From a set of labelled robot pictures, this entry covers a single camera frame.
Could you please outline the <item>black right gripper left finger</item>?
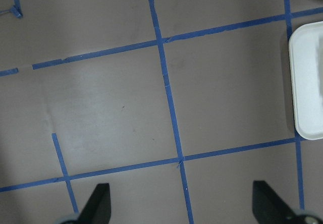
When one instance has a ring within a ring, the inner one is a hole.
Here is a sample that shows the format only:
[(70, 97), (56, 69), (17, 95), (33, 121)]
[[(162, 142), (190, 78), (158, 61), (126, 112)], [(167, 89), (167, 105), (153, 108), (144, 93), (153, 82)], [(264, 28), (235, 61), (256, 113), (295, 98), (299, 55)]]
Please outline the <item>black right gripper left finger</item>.
[(109, 183), (97, 184), (76, 223), (108, 224), (112, 215)]

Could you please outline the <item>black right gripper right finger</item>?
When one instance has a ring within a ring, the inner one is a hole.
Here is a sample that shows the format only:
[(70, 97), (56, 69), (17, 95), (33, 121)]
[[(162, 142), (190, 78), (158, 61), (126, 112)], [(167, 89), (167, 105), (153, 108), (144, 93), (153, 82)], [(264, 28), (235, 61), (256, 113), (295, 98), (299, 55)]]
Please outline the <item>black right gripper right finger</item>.
[(252, 213), (260, 224), (294, 223), (296, 213), (266, 181), (253, 181)]

